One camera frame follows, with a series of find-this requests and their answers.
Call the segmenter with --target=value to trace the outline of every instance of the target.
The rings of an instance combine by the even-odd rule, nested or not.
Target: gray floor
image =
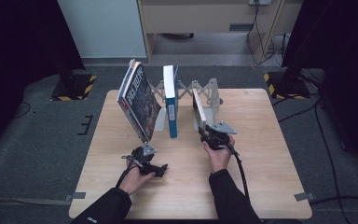
[[[186,81],[194,77],[203,81],[218,77],[221,88],[266,89],[262,75],[281,70],[277,65],[282,58],[278,54],[255,65],[245,38],[244,34],[195,34],[193,38],[159,35],[153,59],[145,63],[145,71],[154,74],[150,78],[156,82],[162,70],[159,66],[174,64],[180,66],[181,78]],[[107,91],[117,88],[126,71],[126,63],[127,59],[92,63],[85,60],[88,72],[97,76],[85,101],[51,102],[49,95],[58,76],[47,77],[27,87],[24,102],[29,105],[19,107],[18,118],[12,120],[0,139],[0,198],[62,201],[65,195],[75,191],[104,96]],[[305,73],[319,79],[323,75],[319,69],[305,70]],[[308,86],[310,92],[316,92]],[[283,119],[309,108],[318,98],[312,95],[307,100],[286,100],[273,108],[277,118]],[[317,112],[334,162],[340,193],[358,196],[358,156],[341,149],[330,118],[319,106]],[[84,132],[81,124],[88,122],[85,116],[89,115],[93,116],[89,133],[78,135]],[[313,192],[318,200],[336,196],[331,162],[314,110],[282,121],[280,125],[305,191]],[[358,200],[343,200],[343,206],[351,223],[358,223]],[[312,218],[301,220],[305,224],[345,223],[337,201],[311,208]],[[69,205],[0,203],[0,223],[68,223],[71,220],[68,210]]]

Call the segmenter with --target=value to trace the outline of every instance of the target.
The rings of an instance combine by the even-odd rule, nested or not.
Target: black tripod base
[[[283,75],[284,72],[268,72],[264,75],[269,93],[273,99],[310,98],[310,92],[303,80],[297,79],[293,83],[287,84],[282,81]]]
[[[95,78],[96,76],[90,74],[73,75],[72,83],[68,84],[68,82],[66,82],[66,85],[62,79],[60,79],[56,88],[51,94],[51,100],[84,100],[89,96]]]

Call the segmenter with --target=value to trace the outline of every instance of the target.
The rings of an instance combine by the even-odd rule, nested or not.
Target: yellow and black hazard tape
[[[89,83],[86,87],[86,89],[84,90],[84,93],[82,95],[78,95],[78,96],[66,96],[66,95],[62,95],[62,96],[57,96],[57,97],[51,97],[52,101],[71,101],[71,100],[84,100],[89,96],[89,93],[92,89],[92,85],[94,84],[94,80],[97,76],[90,76],[89,77]]]
[[[279,94],[279,93],[277,93],[276,89],[274,88],[274,85],[271,82],[271,79],[269,78],[269,74],[264,74],[264,80],[267,83],[269,94],[271,94],[271,97],[273,99],[307,99],[307,96],[302,95],[302,94]]]
[[[272,98],[276,98],[275,88],[274,88],[274,86],[272,85],[271,80],[269,79],[269,74],[264,74],[264,80],[265,80],[266,83],[267,83],[267,87],[268,87],[268,90],[269,90],[269,94],[271,94]]]

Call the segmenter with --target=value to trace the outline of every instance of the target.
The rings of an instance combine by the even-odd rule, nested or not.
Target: metal bracket
[[[164,91],[164,81],[161,80],[159,84],[154,87],[152,84],[149,84],[152,92],[155,95],[161,97],[162,103],[165,104],[165,91]],[[196,87],[199,90],[199,94],[203,94],[207,98],[207,104],[210,106],[221,105],[221,100],[219,97],[219,89],[217,87],[216,78],[211,78],[207,85],[202,87],[197,80],[191,82],[190,85],[186,86],[181,80],[178,80],[178,85],[180,90],[184,90],[179,94],[179,100],[186,94],[193,96],[193,87]]]
[[[311,192],[311,193],[299,193],[299,194],[295,194],[295,198],[296,200],[299,201],[303,201],[303,200],[314,200],[316,199],[315,195]]]
[[[237,134],[237,131],[229,127],[224,121],[217,122],[209,127],[219,133],[232,133]]]
[[[68,194],[65,196],[64,201],[71,202],[73,199],[85,199],[86,192],[74,192],[72,195]]]
[[[144,142],[144,156],[149,156],[156,152],[156,149],[150,146],[148,142]]]

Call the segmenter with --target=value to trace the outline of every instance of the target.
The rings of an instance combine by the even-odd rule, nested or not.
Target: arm
[[[229,143],[234,146],[235,141],[228,135]],[[221,223],[262,223],[255,210],[251,206],[249,197],[245,196],[235,185],[234,180],[227,170],[231,151],[228,148],[211,150],[206,142],[203,142],[208,153],[212,174],[209,177],[216,213]]]
[[[216,213],[221,223],[262,223],[246,197],[235,185],[227,169],[209,177]]]
[[[118,188],[108,190],[71,223],[121,223],[131,207],[130,195],[140,189],[154,175],[155,173],[141,175],[139,168],[133,165]]]

